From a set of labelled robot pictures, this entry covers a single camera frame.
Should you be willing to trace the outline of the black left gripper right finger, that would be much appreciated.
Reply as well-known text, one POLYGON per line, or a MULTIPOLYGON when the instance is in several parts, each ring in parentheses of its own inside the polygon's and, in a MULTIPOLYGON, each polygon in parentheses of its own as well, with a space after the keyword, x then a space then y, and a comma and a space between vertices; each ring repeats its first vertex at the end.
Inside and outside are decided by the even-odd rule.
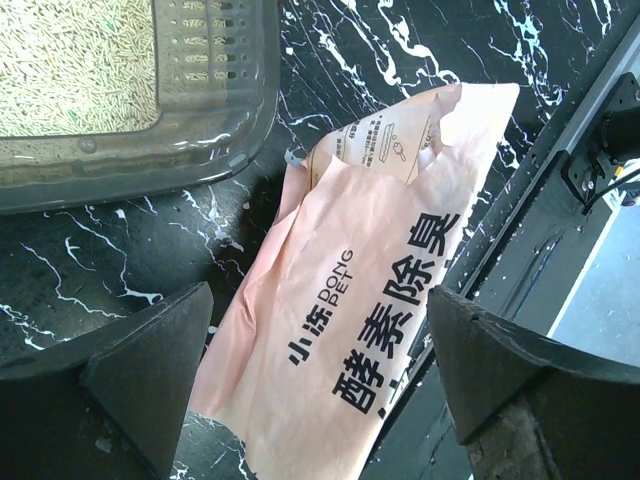
POLYGON ((502 319, 437 286, 427 319, 476 479, 636 479, 639 370, 502 319))

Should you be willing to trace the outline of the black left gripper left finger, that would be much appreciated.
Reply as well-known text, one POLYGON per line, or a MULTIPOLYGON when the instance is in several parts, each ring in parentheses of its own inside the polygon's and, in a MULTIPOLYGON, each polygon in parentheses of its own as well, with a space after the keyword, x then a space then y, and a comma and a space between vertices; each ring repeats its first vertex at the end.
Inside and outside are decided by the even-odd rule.
POLYGON ((2 478, 168 478, 212 310, 195 283, 2 364, 2 478))

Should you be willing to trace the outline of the pink cat litter bag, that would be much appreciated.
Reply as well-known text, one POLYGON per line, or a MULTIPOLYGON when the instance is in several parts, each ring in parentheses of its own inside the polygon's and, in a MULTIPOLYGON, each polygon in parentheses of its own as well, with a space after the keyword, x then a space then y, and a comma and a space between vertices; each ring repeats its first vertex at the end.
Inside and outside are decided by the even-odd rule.
POLYGON ((321 139, 197 371, 189 406, 260 479, 355 479, 404 389, 519 95, 458 83, 321 139))

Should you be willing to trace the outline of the grey plastic litter box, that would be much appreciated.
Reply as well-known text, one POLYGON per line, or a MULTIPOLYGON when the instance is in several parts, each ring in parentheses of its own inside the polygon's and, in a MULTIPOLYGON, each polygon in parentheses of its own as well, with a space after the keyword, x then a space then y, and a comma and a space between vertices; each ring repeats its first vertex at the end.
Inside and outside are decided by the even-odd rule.
POLYGON ((274 1, 5 1, 1 210, 229 178, 275 119, 274 1))

